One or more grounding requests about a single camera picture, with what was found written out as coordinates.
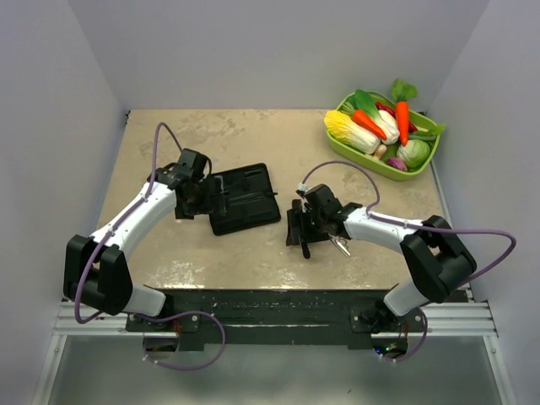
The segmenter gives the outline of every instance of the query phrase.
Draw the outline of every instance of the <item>red pepper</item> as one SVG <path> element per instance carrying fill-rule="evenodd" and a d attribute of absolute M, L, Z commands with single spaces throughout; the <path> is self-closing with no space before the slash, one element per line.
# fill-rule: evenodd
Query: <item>red pepper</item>
<path fill-rule="evenodd" d="M 391 116 L 396 118 L 396 112 L 392 108 L 387 107 L 386 105 L 380 103 L 379 101 L 377 101 L 375 103 L 375 105 L 377 106 L 377 110 L 384 110 L 384 111 L 388 112 Z M 416 132 L 416 131 L 418 131 L 418 128 L 416 128 L 416 126 L 412 122 L 409 121 L 408 122 L 408 131 L 409 132 Z"/>

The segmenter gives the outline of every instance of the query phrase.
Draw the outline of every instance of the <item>tabletop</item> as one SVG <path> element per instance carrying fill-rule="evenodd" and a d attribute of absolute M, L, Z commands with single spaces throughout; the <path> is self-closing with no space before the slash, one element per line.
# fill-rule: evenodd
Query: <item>tabletop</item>
<path fill-rule="evenodd" d="M 315 165 L 340 159 L 327 144 L 323 110 L 133 110 L 130 112 L 115 169 L 100 215 L 100 226 L 114 218 L 140 192 L 151 171 L 154 130 L 167 123 L 182 147 L 213 161 L 219 172 L 265 163 L 282 220 L 215 236 L 208 216 L 175 220 L 165 216 L 150 230 L 129 259 L 132 279 L 155 288 L 206 289 L 389 289 L 408 276 L 402 256 L 363 241 L 348 243 L 345 257 L 330 242 L 310 245 L 305 260 L 299 246 L 285 246 L 286 211 L 298 183 Z M 158 167 L 178 160 L 166 130 L 159 137 Z M 430 170 L 398 182 L 374 175 L 381 190 L 377 212 L 406 219 L 440 214 Z M 354 168 L 319 169 L 310 186 L 329 185 L 343 205 L 367 205 L 375 193 Z"/>

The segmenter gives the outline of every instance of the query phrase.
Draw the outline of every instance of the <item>toy vegetable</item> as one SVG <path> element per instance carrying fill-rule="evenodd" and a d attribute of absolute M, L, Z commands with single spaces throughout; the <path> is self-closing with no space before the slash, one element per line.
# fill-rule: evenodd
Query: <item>toy vegetable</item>
<path fill-rule="evenodd" d="M 345 102 L 341 107 L 341 111 L 351 117 L 354 123 L 360 125 L 362 128 L 367 129 L 368 131 L 374 133 L 377 137 L 382 140 L 386 140 L 386 134 L 382 129 L 373 122 L 373 120 L 362 110 L 354 110 L 354 107 L 351 103 Z"/>
<path fill-rule="evenodd" d="M 386 122 L 377 107 L 371 96 L 363 90 L 356 90 L 353 97 L 353 103 L 349 103 L 356 109 L 365 112 L 365 114 L 385 133 L 386 137 L 381 138 L 382 142 L 386 145 L 395 143 L 397 137 L 399 136 L 399 131 L 396 127 L 388 124 Z"/>
<path fill-rule="evenodd" d="M 420 166 L 429 157 L 429 145 L 418 139 L 411 139 L 407 145 L 397 148 L 397 157 L 401 159 L 409 169 Z"/>
<path fill-rule="evenodd" d="M 386 105 L 382 104 L 380 101 L 377 101 L 375 103 L 375 105 L 377 106 L 377 110 L 379 110 L 379 113 L 382 115 L 381 111 L 386 111 L 388 114 L 390 114 L 392 117 L 396 118 L 396 113 L 394 112 L 394 110 L 390 107 L 387 107 Z M 412 122 L 408 122 L 408 131 L 409 132 L 416 132 L 418 131 L 418 128 L 416 128 L 416 125 L 414 125 Z"/>
<path fill-rule="evenodd" d="M 396 121 L 399 129 L 399 140 L 402 145 L 407 145 L 408 141 L 408 100 L 418 95 L 416 87 L 405 83 L 400 78 L 394 81 L 391 86 L 391 97 L 396 102 Z"/>
<path fill-rule="evenodd" d="M 381 144 L 378 137 L 355 124 L 350 116 L 343 114 L 341 111 L 332 110 L 327 112 L 324 123 L 327 126 L 328 133 L 333 138 L 365 154 L 373 154 L 377 146 Z"/>
<path fill-rule="evenodd" d="M 382 155 L 386 152 L 386 145 L 379 145 L 373 154 L 373 159 L 381 160 Z"/>
<path fill-rule="evenodd" d="M 386 161 L 386 164 L 401 171 L 408 171 L 407 165 L 405 165 L 399 158 L 389 158 Z"/>
<path fill-rule="evenodd" d="M 415 131 L 408 137 L 409 139 L 421 139 L 423 141 L 435 141 L 437 137 L 446 129 L 446 124 L 436 125 L 428 131 Z"/>

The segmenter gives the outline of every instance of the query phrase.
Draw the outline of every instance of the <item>green basket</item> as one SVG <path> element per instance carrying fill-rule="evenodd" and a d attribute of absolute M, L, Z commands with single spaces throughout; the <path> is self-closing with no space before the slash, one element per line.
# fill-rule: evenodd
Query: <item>green basket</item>
<path fill-rule="evenodd" d="M 353 94 L 348 95 L 347 98 L 345 98 L 345 100 L 341 102 L 341 104 L 337 107 L 338 110 L 342 107 L 343 103 L 347 101 L 348 97 L 350 97 L 351 95 Z M 389 101 L 384 95 L 380 95 L 374 92 L 370 92 L 370 95 L 371 95 L 371 98 L 375 102 L 379 101 L 383 105 L 391 107 L 393 110 L 396 109 L 394 104 L 391 101 Z M 428 117 L 423 116 L 416 111 L 410 111 L 409 115 L 410 115 L 409 120 L 418 128 L 423 128 L 423 129 L 435 128 L 436 124 L 433 121 L 431 121 Z M 424 162 L 423 165 L 421 165 L 414 171 L 401 171 L 387 165 L 386 163 L 380 160 L 376 160 L 376 159 L 371 158 L 370 156 L 366 156 L 362 152 L 359 152 L 358 150 L 353 149 L 337 141 L 336 139 L 332 137 L 332 135 L 330 135 L 330 133 L 328 133 L 328 131 L 327 131 L 327 136 L 328 136 L 328 142 L 330 143 L 330 148 L 332 148 L 337 153 L 341 154 L 342 156 L 344 156 L 345 158 L 349 160 L 352 160 L 354 163 L 358 163 L 359 165 L 364 166 L 365 168 L 374 171 L 375 173 L 379 173 L 380 175 L 383 175 L 385 177 L 388 177 L 389 179 L 393 179 L 396 181 L 410 180 L 413 177 L 422 173 L 422 171 L 424 171 L 424 169 L 428 167 L 429 162 L 433 158 L 433 155 L 435 154 L 435 151 L 437 150 L 437 147 L 439 146 L 439 141 L 440 141 L 440 135 L 439 135 L 437 136 L 435 140 L 433 148 L 431 148 L 431 153 L 429 154 L 428 159 Z"/>

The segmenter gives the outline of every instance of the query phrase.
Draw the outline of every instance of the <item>white enclosure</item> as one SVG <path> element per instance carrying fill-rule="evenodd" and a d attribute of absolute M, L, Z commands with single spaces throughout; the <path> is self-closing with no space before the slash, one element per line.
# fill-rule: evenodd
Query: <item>white enclosure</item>
<path fill-rule="evenodd" d="M 132 108 L 332 108 L 417 85 L 447 122 L 436 166 L 455 227 L 510 230 L 489 299 L 522 404 L 540 402 L 535 0 L 7 0 L 0 5 L 0 402 L 30 403 Z M 467 239 L 480 264 L 505 247 Z"/>

